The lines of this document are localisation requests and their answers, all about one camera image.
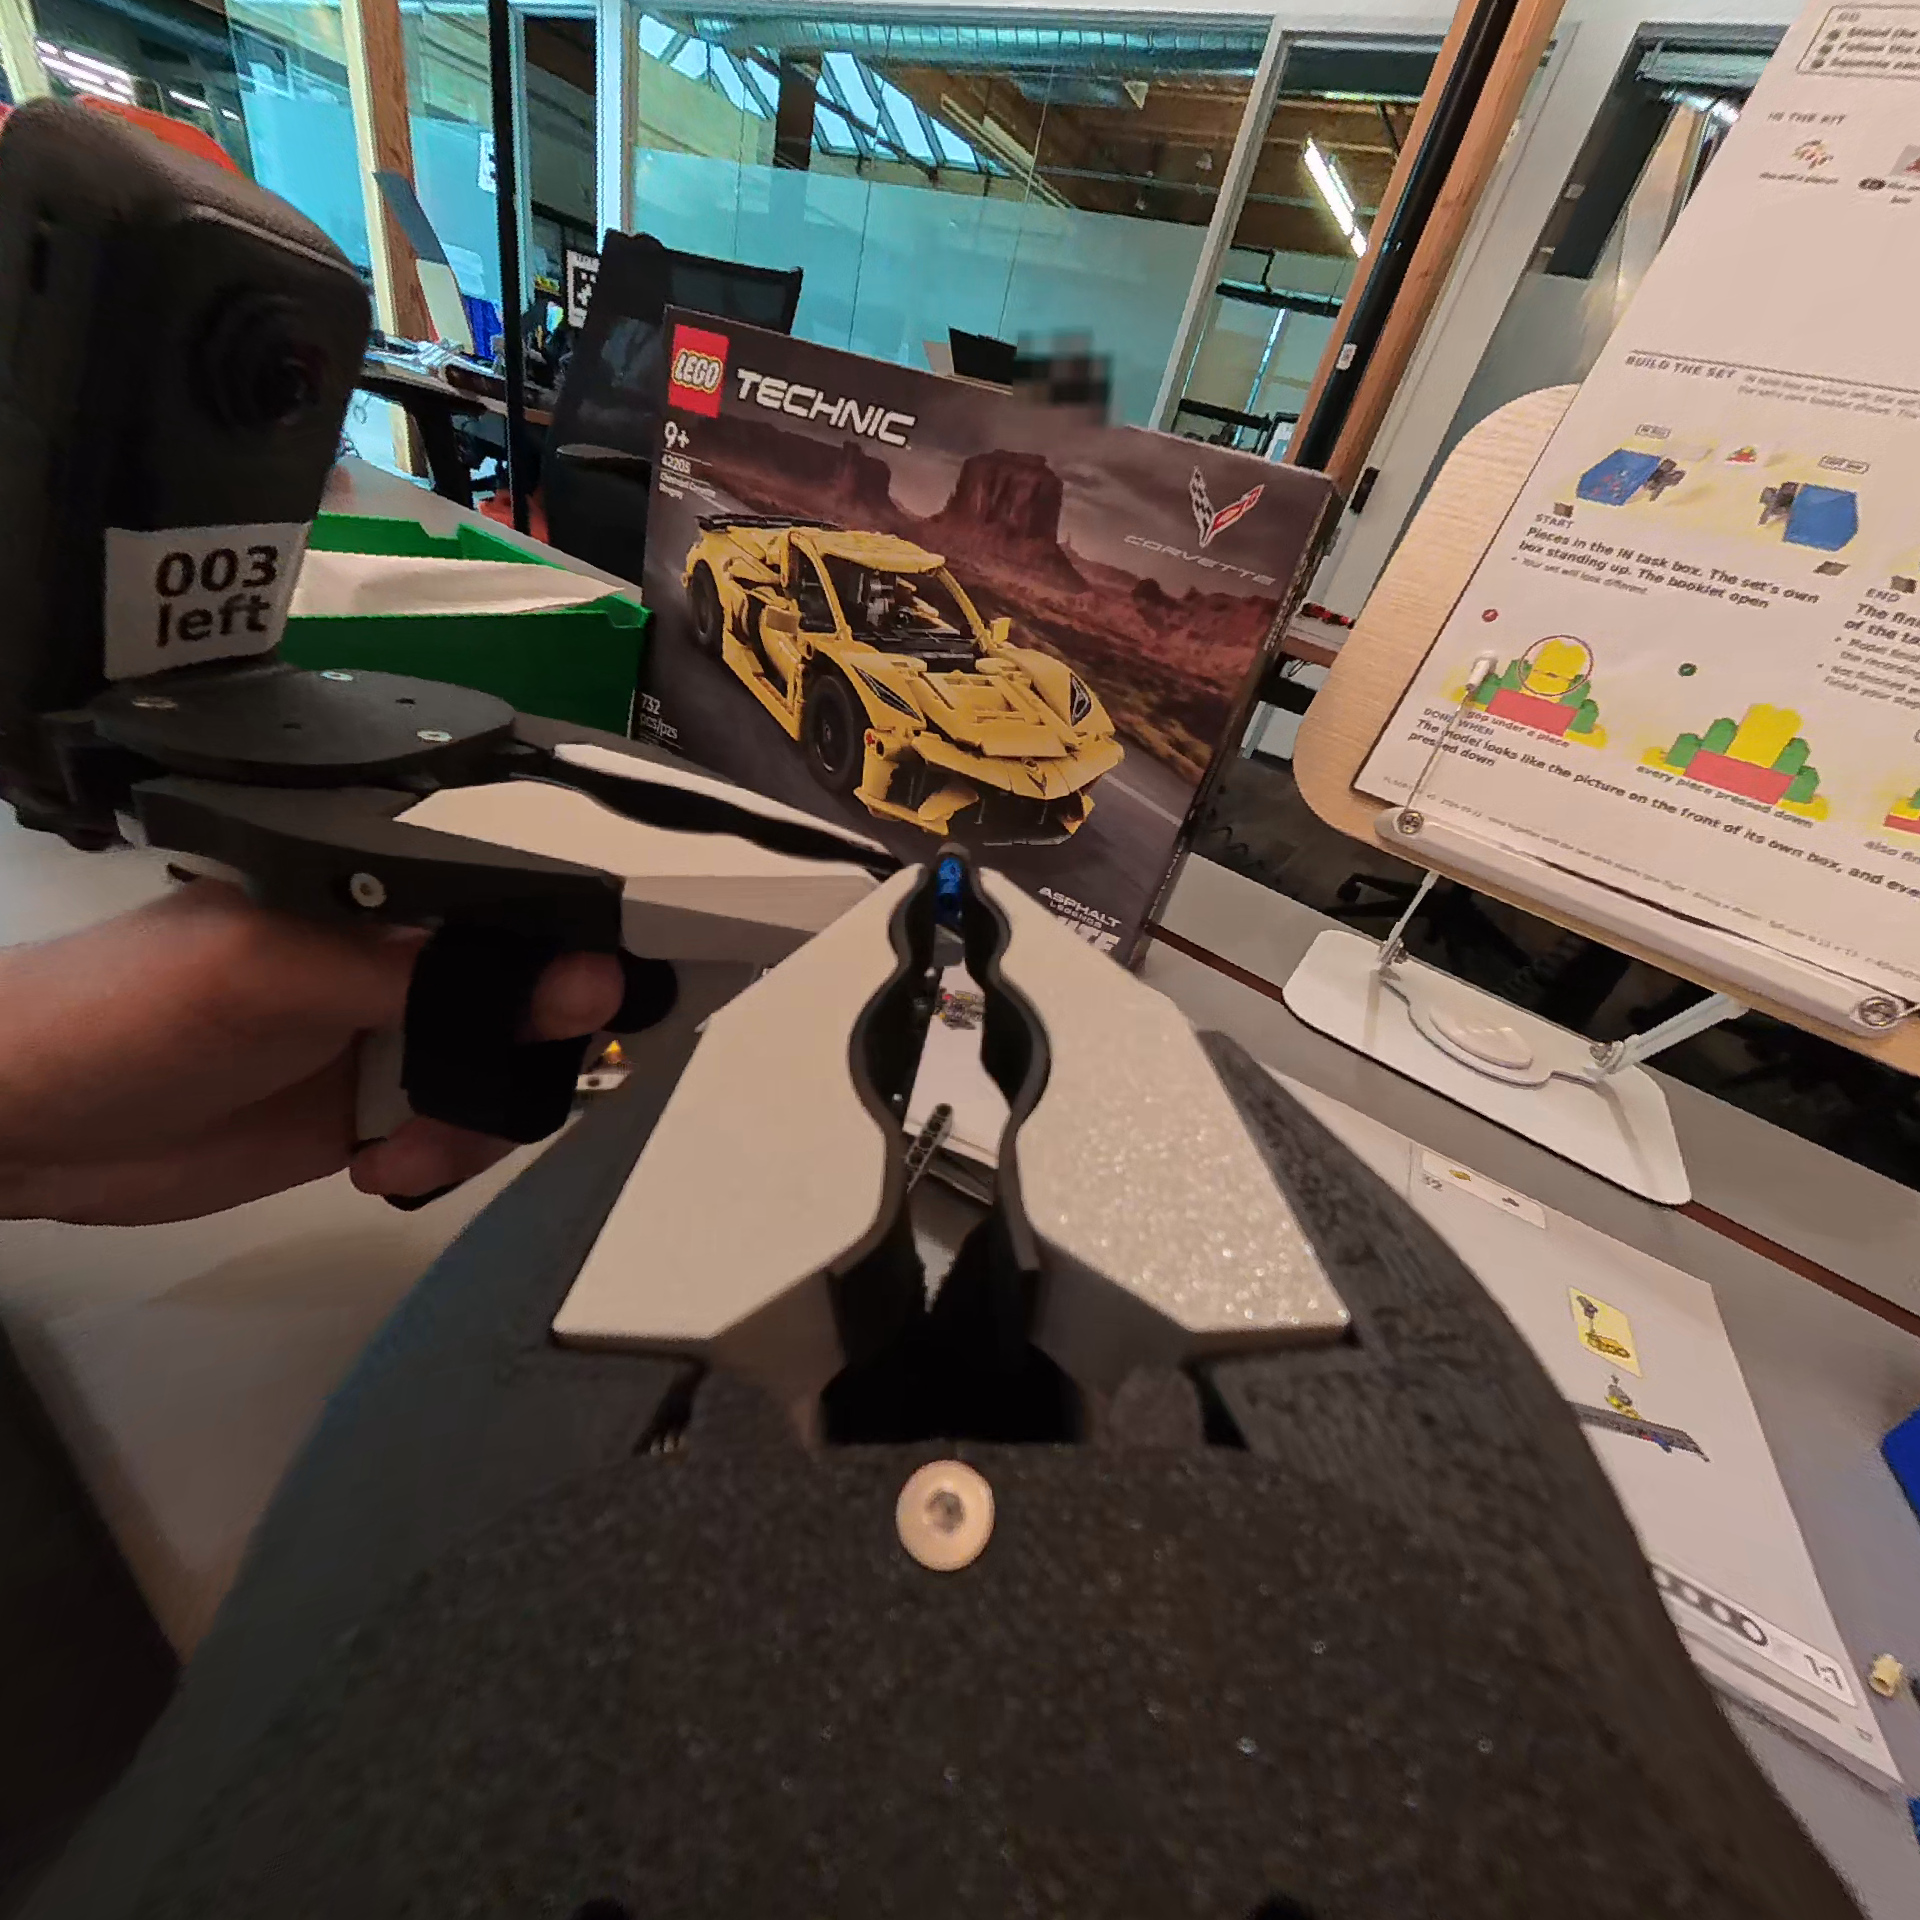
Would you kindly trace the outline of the blue storage bin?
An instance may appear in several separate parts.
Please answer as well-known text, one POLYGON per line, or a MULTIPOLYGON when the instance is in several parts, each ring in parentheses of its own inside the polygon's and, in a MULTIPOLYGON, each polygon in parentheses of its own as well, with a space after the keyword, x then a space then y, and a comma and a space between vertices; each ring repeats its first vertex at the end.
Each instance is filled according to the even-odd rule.
MULTIPOLYGON (((1878 1443, 1889 1474, 1898 1484, 1914 1522, 1918 1522, 1918 1408, 1891 1427, 1878 1443)), ((1916 1629, 1898 1655, 1904 1679, 1892 1683, 1894 1691, 1918 1708, 1918 1640, 1916 1629)))

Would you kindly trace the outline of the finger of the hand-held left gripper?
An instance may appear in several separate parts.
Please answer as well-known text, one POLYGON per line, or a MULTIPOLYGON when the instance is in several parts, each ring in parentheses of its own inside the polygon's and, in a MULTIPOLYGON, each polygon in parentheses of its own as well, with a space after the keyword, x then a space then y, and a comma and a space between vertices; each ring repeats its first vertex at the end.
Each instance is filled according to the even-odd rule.
POLYGON ((768 811, 723 816, 713 831, 645 824, 576 787, 513 780, 443 789, 398 821, 610 876, 621 944, 668 962, 776 964, 890 874, 886 851, 859 834, 828 827, 822 852, 786 852, 768 811))
POLYGON ((690 770, 676 760, 645 760, 585 741, 556 748, 521 743, 517 778, 563 784, 641 826, 730 834, 784 858, 846 863, 865 874, 901 872, 899 855, 868 834, 690 770))

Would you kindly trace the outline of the black highback office chair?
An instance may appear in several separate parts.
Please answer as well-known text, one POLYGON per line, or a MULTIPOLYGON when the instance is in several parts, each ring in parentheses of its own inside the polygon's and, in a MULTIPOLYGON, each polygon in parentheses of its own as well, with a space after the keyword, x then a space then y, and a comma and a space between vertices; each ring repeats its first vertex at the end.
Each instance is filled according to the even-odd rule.
POLYGON ((610 232, 542 458, 545 540, 641 586, 665 417, 672 307, 788 333, 803 269, 754 268, 610 232))

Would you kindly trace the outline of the green storage bin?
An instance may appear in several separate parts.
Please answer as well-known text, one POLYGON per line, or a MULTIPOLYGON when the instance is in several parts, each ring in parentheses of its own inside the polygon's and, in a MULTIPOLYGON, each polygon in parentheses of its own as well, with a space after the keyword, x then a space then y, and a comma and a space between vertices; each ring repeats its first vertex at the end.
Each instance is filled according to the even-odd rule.
MULTIPOLYGON (((308 552, 404 557, 542 563, 489 521, 434 532, 417 520, 324 512, 308 552)), ((288 663, 314 669, 395 675, 482 690, 521 713, 628 733, 650 651, 650 612, 635 591, 582 608, 531 616, 293 617, 281 640, 288 663)))

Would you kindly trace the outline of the white book stand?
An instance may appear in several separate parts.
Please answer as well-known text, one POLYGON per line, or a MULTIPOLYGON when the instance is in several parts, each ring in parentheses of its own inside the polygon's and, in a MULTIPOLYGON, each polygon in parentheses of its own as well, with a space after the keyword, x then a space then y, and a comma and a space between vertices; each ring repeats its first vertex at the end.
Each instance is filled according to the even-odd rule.
POLYGON ((1380 731, 1450 625, 1579 385, 1510 401, 1450 453, 1304 720, 1294 769, 1304 795, 1329 826, 1419 864, 1425 890, 1440 877, 1458 880, 1686 979, 1708 999, 1646 1035, 1592 1043, 1408 959, 1412 906, 1379 944, 1344 930, 1320 936, 1288 981, 1284 999, 1300 1020, 1376 1063, 1611 1184, 1678 1207, 1692 1199, 1689 1170, 1667 1097, 1643 1061, 1718 1020, 1763 1011, 1817 1040, 1916 1075, 1918 968, 1916 1002, 1858 997, 1849 979, 1357 789, 1380 731))

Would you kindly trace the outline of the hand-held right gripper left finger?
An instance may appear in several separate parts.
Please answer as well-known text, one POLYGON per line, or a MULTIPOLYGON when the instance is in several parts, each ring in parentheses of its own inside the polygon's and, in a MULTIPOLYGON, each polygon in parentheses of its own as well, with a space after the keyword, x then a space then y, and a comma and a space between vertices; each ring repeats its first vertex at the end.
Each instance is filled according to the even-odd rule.
POLYGON ((923 1313, 906 1105, 938 985, 939 883, 906 869, 707 1026, 550 1327, 696 1360, 817 1441, 822 1394, 923 1313))

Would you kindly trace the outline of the yellow car lego box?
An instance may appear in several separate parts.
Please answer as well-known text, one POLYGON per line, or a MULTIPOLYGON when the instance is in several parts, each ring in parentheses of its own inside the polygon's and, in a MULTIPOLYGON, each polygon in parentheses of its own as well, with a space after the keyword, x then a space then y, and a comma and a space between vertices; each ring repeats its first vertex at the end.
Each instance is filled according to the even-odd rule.
POLYGON ((1129 968, 1329 546, 1320 472, 669 308, 634 731, 1129 968))

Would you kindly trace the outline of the open lego instruction booklet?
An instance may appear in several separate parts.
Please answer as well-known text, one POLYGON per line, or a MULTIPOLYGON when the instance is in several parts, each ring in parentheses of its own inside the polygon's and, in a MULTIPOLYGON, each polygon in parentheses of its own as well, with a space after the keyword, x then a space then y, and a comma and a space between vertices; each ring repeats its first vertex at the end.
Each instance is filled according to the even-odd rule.
POLYGON ((1708 1283, 1280 1084, 1404 1193, 1524 1336, 1715 1688, 1894 1791, 1875 1697, 1841 1644, 1708 1283))

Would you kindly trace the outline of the brick picture instruction sheet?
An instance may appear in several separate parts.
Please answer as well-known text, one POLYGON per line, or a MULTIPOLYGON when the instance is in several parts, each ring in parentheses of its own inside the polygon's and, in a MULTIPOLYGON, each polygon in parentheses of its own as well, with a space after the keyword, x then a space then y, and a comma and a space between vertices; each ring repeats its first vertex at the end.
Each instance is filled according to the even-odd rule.
POLYGON ((1898 1002, 1916 140, 1916 4, 1810 4, 1357 780, 1898 1002))

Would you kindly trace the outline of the wooden post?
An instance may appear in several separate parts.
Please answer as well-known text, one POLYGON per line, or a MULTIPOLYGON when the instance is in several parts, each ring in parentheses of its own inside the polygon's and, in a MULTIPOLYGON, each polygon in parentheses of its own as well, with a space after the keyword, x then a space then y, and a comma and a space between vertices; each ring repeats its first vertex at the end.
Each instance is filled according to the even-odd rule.
POLYGON ((1520 122, 1536 74, 1562 26, 1562 3, 1515 3, 1496 69, 1478 96, 1473 125, 1462 138, 1448 184, 1430 208, 1430 220, 1416 251, 1398 300, 1384 329, 1376 357, 1360 385, 1357 410, 1336 451, 1336 473, 1325 473, 1342 498, 1362 503, 1371 483, 1364 477, 1386 411, 1397 397, 1410 357, 1445 293, 1467 228, 1498 172, 1507 140, 1520 122))

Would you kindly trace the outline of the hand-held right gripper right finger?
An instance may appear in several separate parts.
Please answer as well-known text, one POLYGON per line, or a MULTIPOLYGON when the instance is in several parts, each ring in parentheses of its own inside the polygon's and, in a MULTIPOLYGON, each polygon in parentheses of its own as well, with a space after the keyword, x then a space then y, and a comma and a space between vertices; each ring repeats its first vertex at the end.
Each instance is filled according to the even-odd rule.
POLYGON ((1078 1388, 1342 1343, 1353 1319, 1194 1025, 995 872, 966 883, 995 1209, 1034 1344, 1078 1388))

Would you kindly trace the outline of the person's left hand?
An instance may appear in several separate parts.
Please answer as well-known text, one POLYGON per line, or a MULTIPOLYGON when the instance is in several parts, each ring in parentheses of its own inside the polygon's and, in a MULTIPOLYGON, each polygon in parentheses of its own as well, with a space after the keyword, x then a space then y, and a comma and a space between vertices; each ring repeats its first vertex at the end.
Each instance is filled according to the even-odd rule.
POLYGON ((142 1228, 352 1175, 414 1203, 513 1144, 357 1121, 365 1034, 398 1026, 422 933, 329 929, 193 880, 2 954, 2 1218, 142 1228))

